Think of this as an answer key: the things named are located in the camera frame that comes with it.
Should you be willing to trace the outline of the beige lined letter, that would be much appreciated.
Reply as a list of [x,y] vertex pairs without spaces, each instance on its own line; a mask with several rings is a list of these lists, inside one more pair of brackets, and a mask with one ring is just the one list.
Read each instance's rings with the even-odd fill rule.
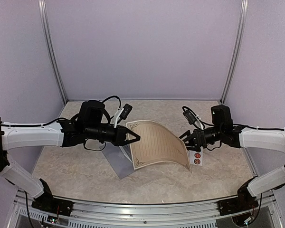
[[161,162],[172,162],[191,172],[185,143],[167,127],[151,120],[127,122],[126,127],[140,136],[139,141],[130,144],[135,170]]

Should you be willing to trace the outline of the grey paper envelope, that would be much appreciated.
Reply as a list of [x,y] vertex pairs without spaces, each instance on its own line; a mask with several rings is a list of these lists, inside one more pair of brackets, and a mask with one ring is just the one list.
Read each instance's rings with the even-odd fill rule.
[[119,179],[135,172],[129,145],[117,147],[108,143],[102,152]]

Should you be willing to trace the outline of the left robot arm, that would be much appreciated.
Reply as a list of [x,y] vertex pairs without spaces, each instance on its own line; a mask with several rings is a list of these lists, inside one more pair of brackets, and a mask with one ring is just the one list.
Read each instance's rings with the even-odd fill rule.
[[131,110],[129,104],[121,106],[112,120],[104,102],[89,100],[81,104],[79,113],[71,119],[60,117],[48,123],[18,124],[3,122],[0,118],[0,176],[23,189],[46,211],[53,211],[57,200],[47,183],[12,160],[8,150],[34,146],[73,147],[84,145],[87,140],[117,147],[129,145],[138,142],[140,136],[118,123],[126,119]]

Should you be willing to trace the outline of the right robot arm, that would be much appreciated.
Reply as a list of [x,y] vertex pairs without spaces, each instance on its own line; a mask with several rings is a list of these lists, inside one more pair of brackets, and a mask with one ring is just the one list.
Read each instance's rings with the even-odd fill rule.
[[[188,151],[201,153],[216,142],[232,148],[260,148],[285,153],[285,128],[260,128],[234,124],[230,108],[225,105],[211,107],[212,123],[203,122],[187,106],[183,115],[195,129],[180,136]],[[249,180],[238,189],[233,206],[243,211],[252,203],[252,198],[285,185],[285,165]]]

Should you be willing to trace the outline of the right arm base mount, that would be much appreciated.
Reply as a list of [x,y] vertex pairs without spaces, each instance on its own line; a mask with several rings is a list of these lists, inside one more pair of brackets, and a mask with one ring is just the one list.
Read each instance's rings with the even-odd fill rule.
[[246,186],[237,190],[237,196],[218,201],[218,209],[221,216],[239,213],[259,206],[256,196],[251,196]]

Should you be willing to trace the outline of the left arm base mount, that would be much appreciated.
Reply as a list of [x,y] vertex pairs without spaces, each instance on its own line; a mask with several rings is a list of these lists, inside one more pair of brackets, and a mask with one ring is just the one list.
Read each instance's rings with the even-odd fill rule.
[[48,184],[39,179],[43,186],[43,193],[33,199],[32,207],[41,211],[70,217],[74,203],[70,200],[55,198]]

